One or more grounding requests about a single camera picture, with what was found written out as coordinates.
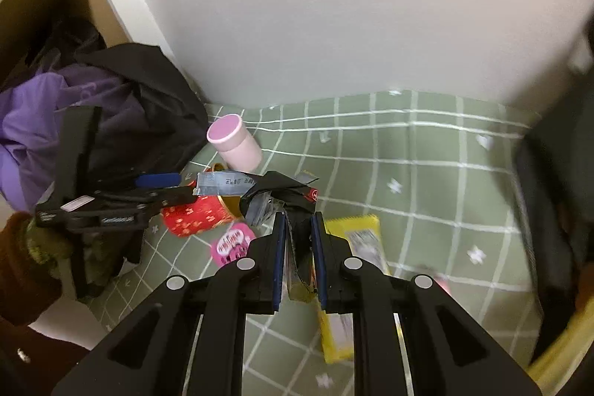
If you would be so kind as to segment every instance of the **green checkered cloth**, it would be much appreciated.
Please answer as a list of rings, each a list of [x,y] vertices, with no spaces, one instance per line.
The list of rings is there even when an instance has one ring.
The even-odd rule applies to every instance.
[[[512,152],[533,113],[415,91],[207,110],[211,121],[242,115],[264,153],[257,173],[318,176],[326,220],[377,215],[393,275],[444,277],[458,303],[528,363],[541,321],[515,213]],[[205,147],[183,177],[222,161]],[[91,310],[110,330],[167,276],[213,275],[210,244],[225,230],[180,239],[155,217],[141,264],[112,281]],[[285,294],[274,316],[248,316],[243,382],[246,396],[352,395],[353,363],[325,364],[314,305]]]

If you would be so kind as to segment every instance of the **pink cup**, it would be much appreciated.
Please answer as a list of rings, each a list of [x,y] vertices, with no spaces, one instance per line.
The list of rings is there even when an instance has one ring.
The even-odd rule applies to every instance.
[[[262,150],[238,114],[216,120],[206,138],[233,170],[252,172],[262,161]]]

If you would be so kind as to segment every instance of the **yellow package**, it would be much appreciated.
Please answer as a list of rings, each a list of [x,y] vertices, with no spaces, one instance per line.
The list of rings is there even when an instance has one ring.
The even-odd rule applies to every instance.
[[[326,232],[349,242],[354,256],[374,264],[388,274],[388,264],[379,234],[379,219],[375,215],[338,218],[328,220],[324,225]],[[327,314],[318,302],[318,318],[326,362],[331,364],[352,358],[355,354],[352,314]]]

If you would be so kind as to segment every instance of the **black plastic wrapper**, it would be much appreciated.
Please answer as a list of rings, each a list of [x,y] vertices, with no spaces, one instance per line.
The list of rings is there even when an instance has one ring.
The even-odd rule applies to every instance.
[[[239,201],[239,210],[245,216],[251,200],[265,192],[284,203],[289,221],[289,245],[286,259],[286,276],[289,297],[310,301],[313,297],[313,257],[311,248],[311,216],[316,212],[317,190],[293,180],[278,171],[268,171],[254,177],[256,184]]]

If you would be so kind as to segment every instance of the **white wall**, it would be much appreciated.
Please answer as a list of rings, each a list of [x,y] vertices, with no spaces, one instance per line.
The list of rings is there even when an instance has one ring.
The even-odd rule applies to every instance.
[[[213,101],[416,88],[538,108],[594,0],[145,1]]]

